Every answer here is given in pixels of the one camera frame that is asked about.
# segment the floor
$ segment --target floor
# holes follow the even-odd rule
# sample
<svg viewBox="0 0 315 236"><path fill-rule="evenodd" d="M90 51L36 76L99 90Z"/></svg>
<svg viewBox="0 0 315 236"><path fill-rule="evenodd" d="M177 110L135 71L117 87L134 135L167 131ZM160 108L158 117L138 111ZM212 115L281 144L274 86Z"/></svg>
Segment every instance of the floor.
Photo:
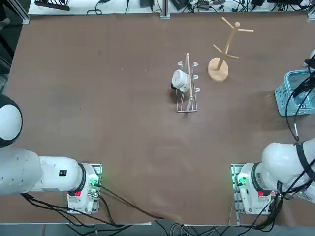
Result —
<svg viewBox="0 0 315 236"><path fill-rule="evenodd" d="M23 5L25 9L29 8L30 0L20 0L20 3ZM20 20L9 10L7 11L7 15L11 20L12 26L6 27L1 31L4 38L7 40L8 44L15 49L18 38L21 32ZM3 47L0 47L0 55L4 57L9 62L12 61L10 56L4 50ZM8 71L5 68L0 66L0 73L7 73ZM167 232L169 233L170 227L173 224L172 222L163 221L161 224L166 228ZM97 225L97 229L106 229L108 228L105 225ZM204 232L211 227L206 226L196 226L195 227L198 232ZM90 230L81 229L79 227L75 228L79 232L87 232ZM218 232L221 233L225 227L218 228ZM225 236L236 236L239 233L243 232L244 228L238 227L230 227L225 233ZM107 236L110 233L108 232L99 232L98 235L100 236ZM299 227L278 227L275 226L274 229L269 233L264 233L261 231L252 230L246 235L248 236L310 236L315 234L315 227L314 228L299 228ZM77 235L76 232L69 229L66 225L0 225L0 235L1 236L18 236L18 235L32 235L32 236L75 236ZM163 236L166 235L165 231L156 223L153 223L151 226L144 226L144 225L136 225L132 226L131 228L119 233L119 236L130 236L130 235L137 235L137 236ZM174 235L180 235L179 230L176 230Z"/></svg>

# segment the wooden mug tree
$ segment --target wooden mug tree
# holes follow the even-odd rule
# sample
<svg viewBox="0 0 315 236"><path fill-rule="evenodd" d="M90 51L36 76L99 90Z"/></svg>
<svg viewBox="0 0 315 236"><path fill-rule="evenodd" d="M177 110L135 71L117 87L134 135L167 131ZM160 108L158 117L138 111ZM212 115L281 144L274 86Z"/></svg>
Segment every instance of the wooden mug tree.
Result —
<svg viewBox="0 0 315 236"><path fill-rule="evenodd" d="M239 27L241 25L239 22L235 22L235 26L233 26L224 17L222 17L222 19L232 28L232 32L231 32L230 37L228 38L228 40L226 42L224 51L222 51L220 48L218 48L215 44L213 45L214 48L217 49L222 54L221 58L213 58L208 64L209 76L214 81L217 81L217 82L221 82L221 81L225 80L227 78L227 75L228 75L228 66L227 66L224 58L229 57L229 58L239 59L239 57L237 57L237 56L232 56L232 55L227 54L235 33L237 31L254 32L254 30L251 30L251 29L239 29Z"/></svg>

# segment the cup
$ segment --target cup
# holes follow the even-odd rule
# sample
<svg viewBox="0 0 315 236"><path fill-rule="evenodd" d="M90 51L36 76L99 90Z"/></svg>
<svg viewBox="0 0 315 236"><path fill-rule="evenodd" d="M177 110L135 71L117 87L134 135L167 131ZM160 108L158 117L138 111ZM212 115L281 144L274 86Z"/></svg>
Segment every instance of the cup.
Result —
<svg viewBox="0 0 315 236"><path fill-rule="evenodd" d="M189 89L188 79L189 79L188 74L186 74L182 70L177 70L174 72L172 78L172 85L181 92L186 92Z"/></svg>

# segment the blue plastic basket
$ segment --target blue plastic basket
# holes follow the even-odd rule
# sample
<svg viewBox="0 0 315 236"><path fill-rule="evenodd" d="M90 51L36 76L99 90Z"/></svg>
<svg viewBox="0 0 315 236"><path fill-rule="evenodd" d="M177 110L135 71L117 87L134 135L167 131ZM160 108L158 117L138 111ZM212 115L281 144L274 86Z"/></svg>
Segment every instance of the blue plastic basket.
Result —
<svg viewBox="0 0 315 236"><path fill-rule="evenodd" d="M308 70L294 70L288 72L284 77L284 83L281 84L275 90L275 97L278 106L278 111L281 116L285 116L285 106L289 96L292 94L294 89L303 82L309 76ZM287 115L293 116L296 110L300 106L306 93L303 92L296 98L291 98L288 108ZM298 115L306 115L315 113L315 91L312 91L308 98L305 100L303 106L298 112Z"/></svg>

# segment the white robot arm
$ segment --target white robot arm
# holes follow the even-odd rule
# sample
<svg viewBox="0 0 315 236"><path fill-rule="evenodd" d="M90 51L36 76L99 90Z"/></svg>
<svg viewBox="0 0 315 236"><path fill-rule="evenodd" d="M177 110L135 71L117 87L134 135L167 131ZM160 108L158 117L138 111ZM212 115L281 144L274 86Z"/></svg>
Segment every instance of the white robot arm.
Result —
<svg viewBox="0 0 315 236"><path fill-rule="evenodd" d="M99 192L95 184L100 183L94 167L67 157L38 156L7 147L20 135L22 124L18 105L0 94L0 195L65 191L69 208L92 213Z"/></svg>
<svg viewBox="0 0 315 236"><path fill-rule="evenodd" d="M269 144L262 162L247 163L238 174L246 214L259 214L270 204L272 192L285 192L315 159L315 138L301 144ZM302 175L293 188L312 183L297 196L315 203L315 165Z"/></svg>

